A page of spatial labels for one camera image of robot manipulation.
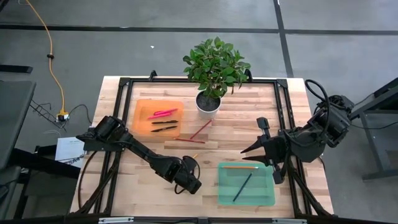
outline wooden table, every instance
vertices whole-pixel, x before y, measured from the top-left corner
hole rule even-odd
[[[104,77],[93,125],[98,124],[103,116],[112,115],[119,79],[120,77]],[[288,78],[287,82],[295,124],[303,126],[311,117],[304,82],[301,78]],[[194,83],[135,83],[127,126],[131,127],[138,99],[178,100],[184,103],[180,138],[189,138],[207,122],[198,117],[195,107],[197,86]],[[216,118],[195,137],[195,139],[206,141],[206,144],[134,136],[159,154],[178,157],[198,154],[196,160],[201,167],[202,187],[195,195],[186,192],[176,195],[174,194],[174,184],[170,184],[154,174],[149,165],[131,151],[124,151],[116,184],[112,216],[293,217],[287,178],[283,184],[275,185],[274,206],[224,206],[217,203],[217,165],[226,161],[241,162],[244,161],[241,159],[244,156],[264,154],[263,149],[251,151],[246,155],[240,154],[241,150],[250,146],[257,136],[261,135],[256,118],[261,116],[268,118],[271,135],[277,134],[279,120],[274,94],[273,85],[270,84],[246,84],[240,90],[235,90],[234,95],[227,93]],[[281,97],[284,114],[287,114],[282,90]],[[123,111],[124,99],[125,96],[121,101],[120,116]],[[103,157],[104,153],[97,153],[88,165],[81,187],[83,203],[98,185]],[[323,207],[333,213],[321,162],[315,160],[310,164],[304,163],[303,166],[309,189]],[[304,211],[302,194],[299,187],[297,185],[296,187],[300,208]],[[105,189],[104,192],[102,209],[105,207],[108,189]],[[76,189],[71,212],[78,209],[77,204]]]

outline green tray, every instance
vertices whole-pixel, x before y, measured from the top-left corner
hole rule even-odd
[[[224,166],[258,167],[258,169],[227,169]],[[253,172],[239,197],[233,202],[244,181]],[[220,205],[275,204],[272,167],[260,163],[222,162],[218,164],[218,203]]]

